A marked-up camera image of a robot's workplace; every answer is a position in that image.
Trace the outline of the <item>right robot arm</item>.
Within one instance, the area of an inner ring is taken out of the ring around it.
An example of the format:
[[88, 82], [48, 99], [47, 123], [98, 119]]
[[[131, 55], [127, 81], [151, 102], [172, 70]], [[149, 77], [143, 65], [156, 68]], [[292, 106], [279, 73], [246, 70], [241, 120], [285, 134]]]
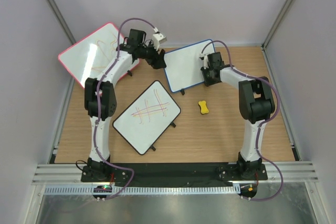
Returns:
[[243, 145], [238, 153], [236, 173], [248, 180], [261, 169], [260, 149], [267, 122], [275, 112], [275, 87], [267, 77], [253, 77], [224, 64], [220, 52], [200, 54], [201, 73], [208, 87], [220, 82], [238, 89], [239, 111], [245, 120]]

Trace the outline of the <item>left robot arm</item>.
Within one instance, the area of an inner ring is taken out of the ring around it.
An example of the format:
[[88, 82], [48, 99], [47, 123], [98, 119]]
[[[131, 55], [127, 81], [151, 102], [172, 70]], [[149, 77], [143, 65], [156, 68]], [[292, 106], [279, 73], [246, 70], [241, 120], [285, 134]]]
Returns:
[[83, 182], [106, 182], [112, 176], [109, 129], [117, 108], [114, 87], [119, 79], [130, 71], [138, 59], [144, 59], [153, 69], [166, 67], [165, 51], [159, 48], [166, 37], [157, 28], [153, 30], [152, 38], [146, 41], [146, 32], [131, 29], [123, 42], [117, 42], [117, 55], [112, 63], [98, 77], [85, 81], [85, 109], [92, 126], [92, 144], [89, 158], [82, 169]]

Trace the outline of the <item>yellow black whiteboard eraser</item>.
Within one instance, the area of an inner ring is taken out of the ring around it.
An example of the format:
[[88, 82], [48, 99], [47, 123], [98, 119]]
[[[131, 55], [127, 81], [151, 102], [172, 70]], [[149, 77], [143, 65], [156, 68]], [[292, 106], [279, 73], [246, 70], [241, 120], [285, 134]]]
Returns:
[[198, 101], [198, 106], [199, 106], [199, 108], [200, 108], [200, 113], [201, 113], [202, 115], [204, 115], [204, 114], [209, 114], [209, 109], [208, 109], [208, 107], [207, 107], [207, 103], [206, 103], [205, 100], [203, 100], [203, 101]]

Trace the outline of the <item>blue framed whiteboard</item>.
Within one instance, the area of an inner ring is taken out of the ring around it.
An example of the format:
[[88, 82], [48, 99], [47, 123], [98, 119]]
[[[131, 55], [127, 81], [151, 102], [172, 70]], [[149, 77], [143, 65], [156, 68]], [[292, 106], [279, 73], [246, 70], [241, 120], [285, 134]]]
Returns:
[[165, 53], [164, 61], [166, 68], [164, 71], [169, 88], [173, 93], [204, 82], [201, 73], [203, 61], [200, 59], [202, 52], [205, 54], [215, 52], [211, 39], [196, 42]]

